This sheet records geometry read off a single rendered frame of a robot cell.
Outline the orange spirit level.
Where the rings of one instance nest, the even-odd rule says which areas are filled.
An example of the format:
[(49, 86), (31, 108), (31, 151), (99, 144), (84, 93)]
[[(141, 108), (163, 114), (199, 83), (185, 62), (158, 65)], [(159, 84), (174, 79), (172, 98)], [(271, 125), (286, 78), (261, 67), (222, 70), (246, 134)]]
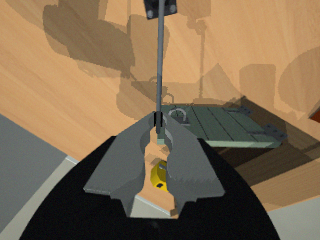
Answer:
[(316, 113), (314, 113), (314, 114), (310, 117), (310, 119), (312, 119), (312, 120), (320, 123), (320, 109), (319, 109)]

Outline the yellow tape measure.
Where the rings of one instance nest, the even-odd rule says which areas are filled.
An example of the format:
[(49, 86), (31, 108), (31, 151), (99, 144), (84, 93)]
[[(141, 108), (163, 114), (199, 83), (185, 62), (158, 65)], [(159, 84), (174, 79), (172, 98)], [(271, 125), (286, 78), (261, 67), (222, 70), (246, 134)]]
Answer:
[(153, 187), (168, 192), (166, 188), (166, 161), (158, 162), (151, 169), (150, 181)]

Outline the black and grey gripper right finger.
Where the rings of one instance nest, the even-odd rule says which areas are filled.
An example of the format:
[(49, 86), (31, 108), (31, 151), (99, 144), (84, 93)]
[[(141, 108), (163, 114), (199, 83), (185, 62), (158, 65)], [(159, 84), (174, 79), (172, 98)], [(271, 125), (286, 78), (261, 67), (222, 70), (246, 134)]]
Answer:
[(243, 240), (280, 240), (247, 182), (203, 138), (164, 111), (161, 127), (170, 150), (166, 188), (176, 198), (178, 217), (185, 202), (194, 201), (200, 219), (217, 223)]

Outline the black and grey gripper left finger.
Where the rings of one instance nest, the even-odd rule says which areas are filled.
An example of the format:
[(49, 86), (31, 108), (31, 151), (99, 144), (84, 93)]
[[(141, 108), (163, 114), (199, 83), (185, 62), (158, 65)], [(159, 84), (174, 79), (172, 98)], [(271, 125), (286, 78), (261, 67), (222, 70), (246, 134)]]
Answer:
[(120, 199), (130, 217), (135, 195), (144, 187), (145, 148), (155, 126), (153, 111), (76, 164), (49, 192), (19, 240), (51, 240), (76, 223), (105, 216), (111, 199)]

